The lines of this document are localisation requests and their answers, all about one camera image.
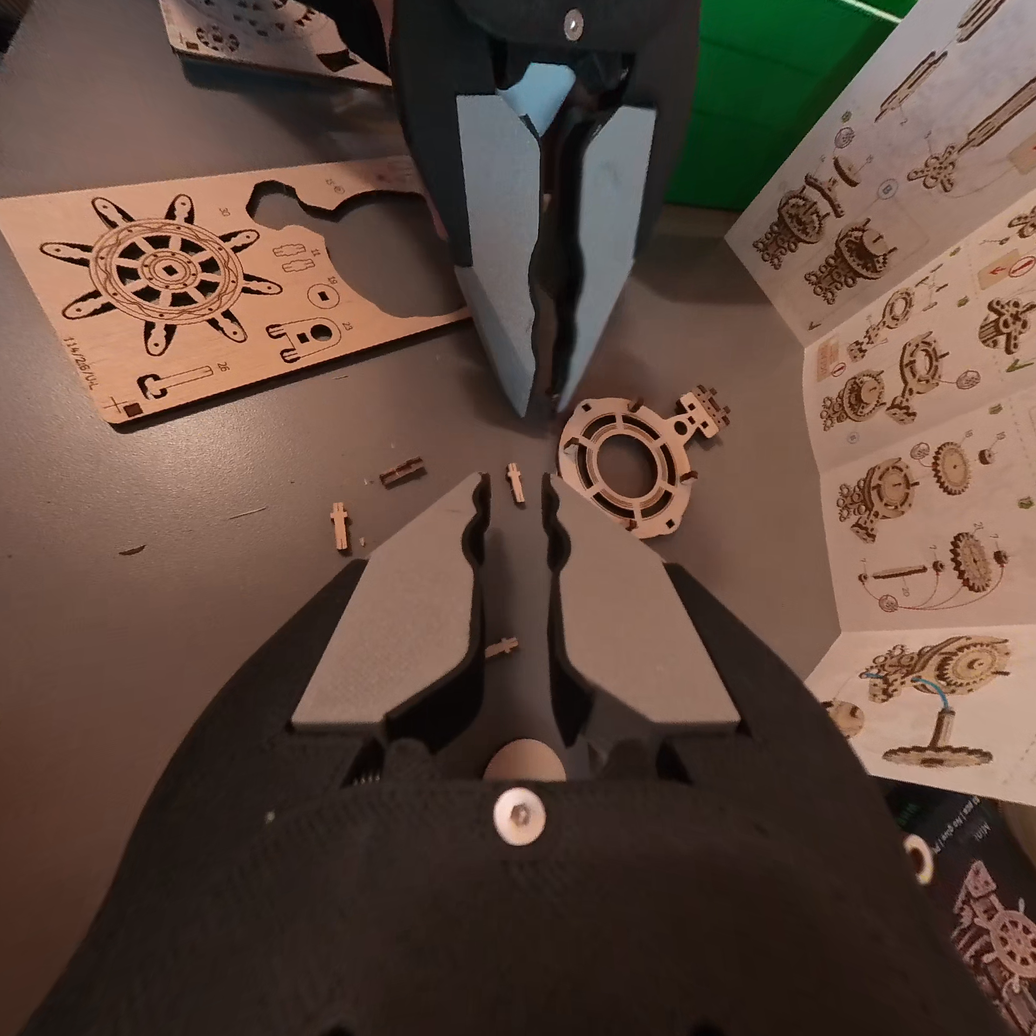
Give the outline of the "wooden laser-cut parts sheet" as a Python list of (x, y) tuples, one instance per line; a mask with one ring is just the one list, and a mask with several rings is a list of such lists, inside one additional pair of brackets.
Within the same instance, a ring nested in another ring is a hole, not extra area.
[(333, 20), (295, 1), (161, 1), (172, 50), (183, 59), (388, 87)]

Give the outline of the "wooden sheet with wheel cutout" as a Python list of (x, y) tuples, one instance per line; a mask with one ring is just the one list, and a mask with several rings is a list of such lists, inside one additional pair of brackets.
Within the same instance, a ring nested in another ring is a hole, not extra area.
[(401, 154), (2, 200), (2, 234), (109, 425), (468, 318), (465, 306), (403, 317), (369, 301), (322, 235), (254, 219), (260, 188), (323, 214), (421, 197)]

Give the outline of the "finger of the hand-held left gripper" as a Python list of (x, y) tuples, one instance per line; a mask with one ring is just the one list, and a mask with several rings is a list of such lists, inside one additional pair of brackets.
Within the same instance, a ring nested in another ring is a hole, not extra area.
[(577, 170), (574, 296), (562, 304), (552, 396), (573, 401), (631, 271), (637, 247), (656, 110), (618, 107), (582, 146)]
[(491, 96), (457, 97), (472, 261), (456, 267), (474, 327), (512, 408), (523, 418), (536, 380), (529, 268), (542, 208), (541, 136), (576, 81), (570, 67), (530, 63)]

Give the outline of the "green plastic bin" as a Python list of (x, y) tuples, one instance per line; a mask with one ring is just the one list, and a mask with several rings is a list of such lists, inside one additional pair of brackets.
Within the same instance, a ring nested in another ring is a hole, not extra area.
[(704, 1), (670, 204), (740, 212), (913, 1)]

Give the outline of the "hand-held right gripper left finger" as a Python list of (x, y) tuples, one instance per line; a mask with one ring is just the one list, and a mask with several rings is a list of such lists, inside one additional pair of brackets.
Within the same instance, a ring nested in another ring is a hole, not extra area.
[(484, 695), (487, 473), (472, 473), (376, 547), (291, 718), (299, 732), (444, 747)]

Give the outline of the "folded paper instruction sheet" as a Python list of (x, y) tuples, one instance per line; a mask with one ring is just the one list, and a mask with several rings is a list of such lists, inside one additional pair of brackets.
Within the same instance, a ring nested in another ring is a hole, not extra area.
[(874, 776), (1034, 805), (1035, 3), (917, 2), (727, 242), (804, 346)]

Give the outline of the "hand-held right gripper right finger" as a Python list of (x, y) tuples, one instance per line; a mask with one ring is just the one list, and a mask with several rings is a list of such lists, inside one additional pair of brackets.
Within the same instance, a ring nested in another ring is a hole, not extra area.
[(543, 477), (542, 515), (563, 744), (732, 733), (741, 714), (661, 558), (558, 474)]

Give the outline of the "dark printed model box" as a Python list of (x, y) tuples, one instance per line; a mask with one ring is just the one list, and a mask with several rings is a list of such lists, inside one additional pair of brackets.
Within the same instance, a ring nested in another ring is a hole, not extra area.
[(997, 802), (877, 781), (918, 883), (1012, 1034), (1035, 1033), (1034, 863)]

